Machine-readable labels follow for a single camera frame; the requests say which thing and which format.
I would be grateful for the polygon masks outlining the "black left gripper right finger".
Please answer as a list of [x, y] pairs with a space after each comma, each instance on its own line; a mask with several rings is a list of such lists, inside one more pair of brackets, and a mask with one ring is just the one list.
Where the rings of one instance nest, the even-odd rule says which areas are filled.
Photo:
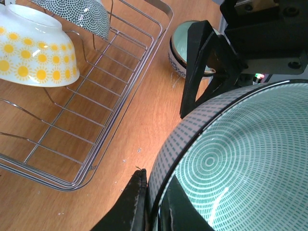
[[211, 231], [174, 176], [161, 203], [162, 231]]

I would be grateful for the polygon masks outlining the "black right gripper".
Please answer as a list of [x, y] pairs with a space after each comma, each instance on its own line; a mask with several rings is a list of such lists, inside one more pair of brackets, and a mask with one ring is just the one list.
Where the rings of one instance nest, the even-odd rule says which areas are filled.
[[[195, 108], [230, 91], [248, 95], [256, 74], [306, 78], [308, 66], [308, 2], [306, 0], [225, 0], [220, 11], [227, 23], [217, 35], [209, 21], [188, 29], [187, 70], [180, 106], [184, 118]], [[213, 79], [196, 99], [206, 66], [213, 65]]]

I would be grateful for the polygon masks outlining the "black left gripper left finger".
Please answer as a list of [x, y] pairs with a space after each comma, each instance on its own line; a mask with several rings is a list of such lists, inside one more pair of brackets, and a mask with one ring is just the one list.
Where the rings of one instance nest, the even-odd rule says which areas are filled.
[[138, 168], [108, 213], [92, 228], [93, 231], [144, 231], [146, 169]]

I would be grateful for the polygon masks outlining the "pale green bowl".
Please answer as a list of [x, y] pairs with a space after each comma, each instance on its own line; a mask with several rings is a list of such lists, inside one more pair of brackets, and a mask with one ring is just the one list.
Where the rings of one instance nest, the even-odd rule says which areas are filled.
[[178, 25], [178, 27], [173, 32], [172, 36], [170, 37], [170, 40], [173, 43], [174, 48], [179, 50], [180, 45], [186, 45], [188, 44], [188, 29], [193, 23], [197, 23], [199, 21], [190, 20], [181, 23]]

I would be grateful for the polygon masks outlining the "green ring patterned bowl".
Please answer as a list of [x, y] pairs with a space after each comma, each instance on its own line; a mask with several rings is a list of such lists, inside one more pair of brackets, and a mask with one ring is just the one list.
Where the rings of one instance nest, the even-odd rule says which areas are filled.
[[247, 87], [201, 104], [173, 129], [148, 183], [149, 230], [175, 176], [212, 231], [308, 228], [308, 82]]

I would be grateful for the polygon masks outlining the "pink patterned bowl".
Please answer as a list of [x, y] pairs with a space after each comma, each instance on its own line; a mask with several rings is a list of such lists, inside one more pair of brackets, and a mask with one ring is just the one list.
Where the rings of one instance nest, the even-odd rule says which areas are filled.
[[108, 39], [110, 20], [100, 0], [34, 0], [34, 4], [103, 39]]

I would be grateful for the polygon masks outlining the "yellow blue patterned bowl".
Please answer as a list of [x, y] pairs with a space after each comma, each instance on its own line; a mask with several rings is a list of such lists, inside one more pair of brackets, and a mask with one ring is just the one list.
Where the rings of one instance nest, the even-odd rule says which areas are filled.
[[79, 69], [75, 48], [62, 24], [27, 6], [1, 7], [0, 78], [47, 88], [76, 82]]

